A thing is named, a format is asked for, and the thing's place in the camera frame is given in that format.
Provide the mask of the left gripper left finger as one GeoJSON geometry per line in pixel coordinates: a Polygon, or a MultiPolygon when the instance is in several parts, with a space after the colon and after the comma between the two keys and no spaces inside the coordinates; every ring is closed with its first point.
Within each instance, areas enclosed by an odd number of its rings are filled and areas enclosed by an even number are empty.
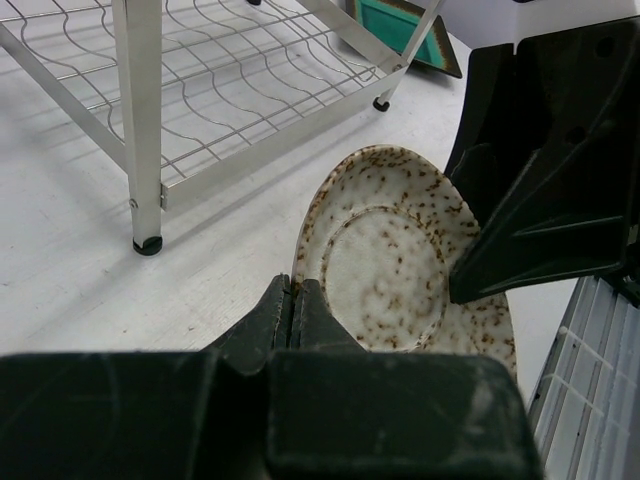
{"type": "Polygon", "coordinates": [[[5,479],[265,479],[265,364],[291,282],[195,351],[1,359],[5,479]]]}

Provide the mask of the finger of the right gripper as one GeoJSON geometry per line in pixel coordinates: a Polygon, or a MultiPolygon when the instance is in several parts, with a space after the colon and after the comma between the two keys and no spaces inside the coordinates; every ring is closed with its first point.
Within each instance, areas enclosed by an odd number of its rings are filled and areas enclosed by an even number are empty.
{"type": "Polygon", "coordinates": [[[620,268],[628,237],[628,33],[530,37],[553,49],[548,141],[456,262],[456,303],[620,268]]]}
{"type": "Polygon", "coordinates": [[[484,226],[526,163],[548,141],[553,49],[521,42],[475,49],[445,174],[484,226]]]}

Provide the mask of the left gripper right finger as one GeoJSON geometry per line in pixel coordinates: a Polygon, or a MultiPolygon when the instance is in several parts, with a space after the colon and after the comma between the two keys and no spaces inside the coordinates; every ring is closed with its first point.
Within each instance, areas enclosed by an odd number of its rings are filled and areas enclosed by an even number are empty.
{"type": "Polygon", "coordinates": [[[275,479],[539,479],[517,386],[477,355],[369,353],[349,335],[272,354],[275,479]]]}

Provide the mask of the green black square plate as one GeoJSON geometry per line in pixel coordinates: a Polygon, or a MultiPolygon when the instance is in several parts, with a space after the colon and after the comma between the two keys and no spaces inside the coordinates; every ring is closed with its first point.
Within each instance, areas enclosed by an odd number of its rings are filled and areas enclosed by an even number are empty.
{"type": "MultiPolygon", "coordinates": [[[[402,54],[418,26],[424,9],[409,1],[346,0],[346,13],[398,54],[402,54]]],[[[460,79],[460,69],[443,19],[437,16],[412,61],[422,70],[438,71],[460,79]]]]}

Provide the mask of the speckled grey round plate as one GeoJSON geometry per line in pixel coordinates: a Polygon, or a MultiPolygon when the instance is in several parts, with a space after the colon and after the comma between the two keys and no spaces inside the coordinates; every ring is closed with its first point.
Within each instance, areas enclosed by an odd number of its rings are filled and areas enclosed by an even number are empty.
{"type": "Polygon", "coordinates": [[[479,224],[452,182],[400,146],[342,160],[303,220],[293,281],[315,280],[331,314],[370,351],[486,355],[517,369],[508,300],[456,304],[456,262],[479,224]]]}

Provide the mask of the steel two-tier dish rack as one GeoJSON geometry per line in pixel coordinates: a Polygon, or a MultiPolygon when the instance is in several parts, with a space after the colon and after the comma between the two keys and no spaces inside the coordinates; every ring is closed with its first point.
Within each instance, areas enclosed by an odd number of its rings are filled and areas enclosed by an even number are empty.
{"type": "Polygon", "coordinates": [[[5,1],[1,49],[116,166],[134,154],[136,224],[260,167],[379,100],[403,76],[437,71],[401,54],[338,1],[144,1],[142,73],[125,56],[120,1],[5,1]]]}

